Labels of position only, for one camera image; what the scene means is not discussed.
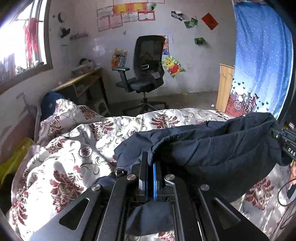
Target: concrete floor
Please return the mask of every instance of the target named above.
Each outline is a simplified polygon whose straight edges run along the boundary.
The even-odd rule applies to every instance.
[[[212,104],[216,105],[218,96],[218,91],[209,92],[196,92],[183,94],[174,94],[167,96],[156,96],[148,97],[148,101],[165,101],[169,105],[170,109],[183,109],[183,108],[196,108],[205,110],[214,110],[215,107],[211,107]],[[126,102],[110,104],[109,111],[111,116],[121,116],[123,115],[122,110],[136,106],[141,103],[142,99],[131,100]],[[164,109],[164,105],[156,106],[159,109]],[[137,116],[140,109],[135,109],[129,111],[129,116]]]

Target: metal screw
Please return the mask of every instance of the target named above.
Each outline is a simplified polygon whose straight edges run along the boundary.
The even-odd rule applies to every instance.
[[[92,189],[93,191],[98,191],[98,190],[101,189],[101,185],[95,183],[95,184],[93,184],[93,185],[91,186],[91,189]]]
[[[173,174],[167,174],[167,175],[165,176],[165,178],[166,178],[166,180],[172,181],[172,180],[175,179],[175,175],[173,175]]]
[[[209,187],[209,185],[207,185],[207,184],[202,184],[202,185],[200,186],[200,189],[203,190],[203,191],[208,191],[208,190],[210,189],[210,187]]]
[[[135,174],[129,174],[126,176],[126,179],[129,180],[129,181],[133,181],[136,179],[136,175]]]

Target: window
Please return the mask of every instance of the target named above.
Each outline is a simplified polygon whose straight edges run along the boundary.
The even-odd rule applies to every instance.
[[[51,0],[34,0],[0,28],[0,94],[52,69],[48,21]]]

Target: red fringed scarf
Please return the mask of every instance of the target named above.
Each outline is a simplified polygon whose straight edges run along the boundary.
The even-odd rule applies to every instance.
[[[33,67],[33,49],[38,52],[37,47],[37,26],[38,20],[35,18],[29,18],[25,22],[25,53],[27,60],[27,67]]]

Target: window frame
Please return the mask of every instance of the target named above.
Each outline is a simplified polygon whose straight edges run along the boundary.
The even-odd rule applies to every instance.
[[[3,94],[8,89],[16,86],[17,84],[21,83],[22,81],[29,79],[41,72],[53,69],[52,65],[52,57],[50,54],[50,46],[49,46],[49,11],[50,11],[50,4],[51,0],[47,0],[45,6],[45,14],[44,14],[44,49],[45,49],[45,56],[46,56],[46,64],[37,66],[32,69],[28,69],[25,72],[14,76],[13,78],[0,83],[0,95]]]

